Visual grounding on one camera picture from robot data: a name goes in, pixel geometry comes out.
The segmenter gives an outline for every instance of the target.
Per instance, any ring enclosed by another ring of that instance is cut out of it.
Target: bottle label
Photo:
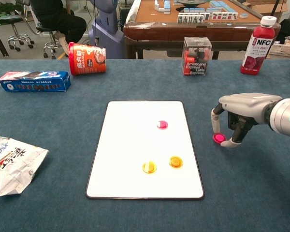
[[[242,66],[245,70],[258,71],[271,47],[273,39],[250,38]]]

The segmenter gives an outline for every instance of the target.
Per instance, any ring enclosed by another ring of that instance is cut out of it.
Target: red juice bottle
[[[250,75],[257,75],[259,73],[275,38],[275,31],[273,29],[275,23],[276,17],[263,16],[260,26],[253,30],[241,65],[241,73]]]

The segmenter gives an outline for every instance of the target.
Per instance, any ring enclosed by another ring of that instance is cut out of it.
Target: blue table
[[[290,232],[290,138],[255,126],[234,149],[212,140],[219,97],[262,92],[290,97],[290,60],[266,60],[258,76],[241,61],[211,61],[183,77],[179,60],[108,60],[107,73],[78,76],[66,93],[7,93],[0,135],[49,149],[21,195],[0,197],[0,232]],[[6,71],[68,71],[66,60],[0,60]],[[201,201],[95,200],[85,196],[107,103],[178,100],[185,106],[203,180]],[[227,114],[222,131],[230,137]]]

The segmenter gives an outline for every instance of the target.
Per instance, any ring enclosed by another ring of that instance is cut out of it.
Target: yellow disc
[[[183,161],[178,156],[173,156],[170,158],[170,165],[174,168],[180,168],[183,166]]]
[[[156,170],[156,165],[154,162],[149,161],[143,164],[143,171],[146,173],[154,173]]]

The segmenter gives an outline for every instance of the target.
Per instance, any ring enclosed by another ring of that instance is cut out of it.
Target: pink disc
[[[167,129],[168,128],[168,123],[166,121],[159,121],[157,123],[157,127],[159,129]]]
[[[227,140],[226,136],[224,134],[222,134],[222,133],[216,133],[216,134],[214,134],[213,139],[218,144],[220,144],[223,141],[226,141]]]

